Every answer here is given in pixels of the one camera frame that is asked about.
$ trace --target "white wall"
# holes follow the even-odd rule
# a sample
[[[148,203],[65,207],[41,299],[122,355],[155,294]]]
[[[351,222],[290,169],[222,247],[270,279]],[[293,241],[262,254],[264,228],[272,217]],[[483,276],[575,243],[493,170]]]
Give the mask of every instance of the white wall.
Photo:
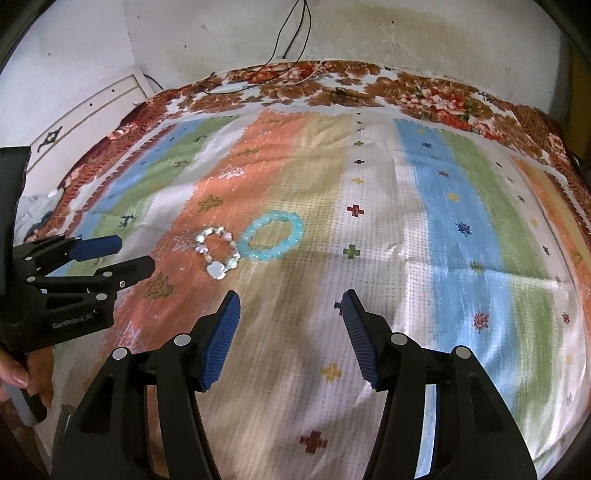
[[[294,0],[125,0],[136,62],[165,87],[265,62]],[[548,112],[560,30],[533,0],[309,0],[305,59],[446,74]],[[296,7],[280,52],[300,19]],[[303,38],[289,59],[297,58]]]
[[[265,62],[294,1],[57,0],[0,75],[0,145],[30,143],[92,94],[86,88],[134,63],[176,87]],[[309,3],[313,28],[305,59],[368,60],[446,74],[550,111],[561,34],[533,0]],[[286,26],[280,52],[300,12],[296,8]],[[288,59],[297,57],[303,38]]]
[[[134,63],[122,0],[57,0],[0,74],[0,145],[30,144],[89,87]]]

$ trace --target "green stripe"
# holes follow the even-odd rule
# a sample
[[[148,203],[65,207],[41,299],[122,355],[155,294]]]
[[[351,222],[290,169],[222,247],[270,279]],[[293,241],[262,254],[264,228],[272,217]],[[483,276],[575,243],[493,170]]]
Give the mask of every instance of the green stripe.
[[[193,163],[193,158],[208,143],[220,129],[238,118],[237,116],[219,116],[204,120],[193,131],[187,131],[186,135],[176,144],[172,145],[161,158],[150,165],[141,180],[128,189],[108,212],[100,214],[100,221],[92,233],[93,238],[106,235],[119,235],[125,240],[140,226],[145,214],[148,212],[154,196],[163,188],[170,185],[185,168]],[[206,141],[194,142],[200,135],[206,135]],[[179,166],[173,166],[175,162],[188,160]],[[135,220],[126,228],[121,228],[119,223],[121,215],[134,215]],[[68,275],[91,275],[97,268],[95,260],[77,263],[74,262],[68,269]]]
[[[550,422],[542,420],[553,393],[552,361],[557,332],[553,297],[543,282],[536,280],[550,278],[540,258],[541,246],[478,146],[448,131],[442,130],[441,134],[489,213],[501,245],[505,273],[511,275],[522,371],[515,418],[522,432],[537,429],[536,436],[546,439],[550,435]],[[540,423],[526,425],[526,418],[537,419]]]

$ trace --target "white heart charm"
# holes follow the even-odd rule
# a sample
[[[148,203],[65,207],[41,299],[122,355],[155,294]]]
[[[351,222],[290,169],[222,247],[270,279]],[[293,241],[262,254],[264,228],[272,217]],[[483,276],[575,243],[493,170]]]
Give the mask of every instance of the white heart charm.
[[[207,266],[207,273],[216,280],[221,280],[226,276],[226,265],[215,261]]]

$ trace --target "red cross motif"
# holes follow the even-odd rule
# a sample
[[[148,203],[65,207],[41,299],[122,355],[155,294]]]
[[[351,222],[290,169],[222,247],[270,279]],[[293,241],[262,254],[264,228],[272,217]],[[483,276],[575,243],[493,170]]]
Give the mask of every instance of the red cross motif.
[[[302,443],[306,444],[306,453],[313,455],[316,453],[316,449],[326,448],[328,440],[320,438],[320,432],[318,430],[312,430],[309,437],[304,437],[303,435],[300,437],[300,444]]]
[[[361,214],[361,215],[365,214],[365,210],[360,210],[359,205],[355,205],[355,204],[353,204],[352,207],[347,207],[347,211],[353,212],[351,215],[353,215],[354,217],[359,217],[359,214]]]

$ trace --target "blue gripper pad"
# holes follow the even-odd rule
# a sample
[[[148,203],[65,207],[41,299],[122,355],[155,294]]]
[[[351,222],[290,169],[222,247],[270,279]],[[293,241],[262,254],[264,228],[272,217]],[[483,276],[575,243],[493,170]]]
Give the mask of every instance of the blue gripper pad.
[[[203,372],[199,381],[204,391],[211,388],[222,374],[223,364],[228,356],[234,333],[240,320],[240,297],[231,292],[231,297],[225,309],[218,311],[220,318],[209,344],[203,354]]]
[[[114,255],[123,247],[123,240],[117,235],[101,236],[82,240],[70,250],[70,260],[83,262],[92,258]]]
[[[365,311],[359,311],[349,292],[343,295],[341,310],[363,378],[372,388],[376,388],[381,380],[378,373],[378,351],[363,321],[367,314]]]

